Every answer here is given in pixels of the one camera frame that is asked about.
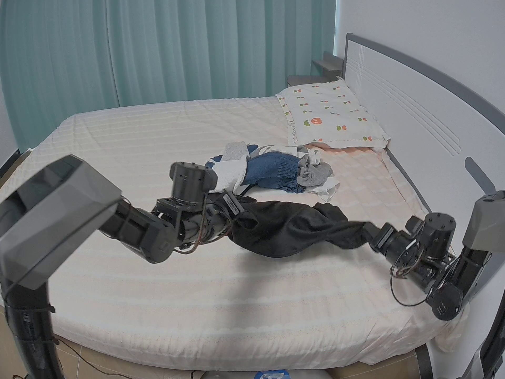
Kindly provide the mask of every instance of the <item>floral pillow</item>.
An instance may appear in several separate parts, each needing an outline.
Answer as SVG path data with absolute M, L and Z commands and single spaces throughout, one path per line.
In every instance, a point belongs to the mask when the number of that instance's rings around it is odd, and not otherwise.
M 288 87 L 277 98 L 288 120 L 290 146 L 385 148 L 390 139 L 341 79 Z

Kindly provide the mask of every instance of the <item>black baseboard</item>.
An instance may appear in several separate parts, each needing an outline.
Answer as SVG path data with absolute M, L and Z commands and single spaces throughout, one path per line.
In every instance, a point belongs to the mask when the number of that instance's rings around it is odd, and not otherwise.
M 16 162 L 16 160 L 19 159 L 19 156 L 21 156 L 21 152 L 19 149 L 17 149 L 16 152 L 14 152 L 14 154 L 9 157 L 9 160 L 7 160 L 2 167 L 0 167 L 0 178 L 2 178 L 5 173 L 7 173 L 7 170 L 9 170 L 9 168 Z
M 421 379 L 433 379 L 433 370 L 431 369 L 428 347 L 426 347 L 426 344 L 423 344 L 417 347 L 415 351 Z

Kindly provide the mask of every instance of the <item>black garment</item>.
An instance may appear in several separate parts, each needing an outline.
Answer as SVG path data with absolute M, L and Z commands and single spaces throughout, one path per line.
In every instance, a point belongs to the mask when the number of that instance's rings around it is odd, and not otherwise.
M 349 222 L 331 204 L 310 207 L 292 202 L 256 202 L 242 197 L 245 209 L 233 223 L 230 239 L 246 250 L 267 257 L 294 255 L 326 240 L 343 249 L 356 249 L 367 242 L 364 222 Z

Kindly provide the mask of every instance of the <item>tiled floor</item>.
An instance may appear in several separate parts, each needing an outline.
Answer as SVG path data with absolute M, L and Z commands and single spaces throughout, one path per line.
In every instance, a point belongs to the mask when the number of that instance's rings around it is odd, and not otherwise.
M 0 178 L 0 187 L 12 175 L 19 164 L 28 157 L 29 153 L 23 154 L 9 169 L 7 174 Z M 0 379 L 11 379 L 13 375 L 24 376 L 25 367 L 16 349 L 11 331 L 3 318 L 3 308 L 0 307 Z M 58 357 L 66 379 L 105 379 L 110 378 L 93 369 L 84 362 L 84 359 L 98 369 L 107 373 L 122 373 L 133 379 L 189 379 L 190 371 L 168 370 L 152 366 L 139 365 L 123 361 L 109 355 L 90 350 L 79 344 L 64 340 L 65 343 L 75 349 L 81 356 L 77 356 L 65 344 L 57 346 Z M 404 355 L 389 358 L 374 366 L 357 362 L 350 366 L 333 368 L 328 370 L 334 379 L 419 379 L 419 369 L 414 351 Z M 198 371 L 193 375 L 194 379 L 204 377 L 204 372 Z

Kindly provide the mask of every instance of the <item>teal curtain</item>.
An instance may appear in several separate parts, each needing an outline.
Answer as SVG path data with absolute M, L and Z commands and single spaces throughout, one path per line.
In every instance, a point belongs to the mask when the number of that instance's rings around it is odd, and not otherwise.
M 3 0 L 0 75 L 20 148 L 68 116 L 271 96 L 333 47 L 335 0 Z
M 105 0 L 2 0 L 0 74 L 22 150 L 73 114 L 117 107 Z
M 122 106 L 271 96 L 332 51 L 335 0 L 107 0 Z

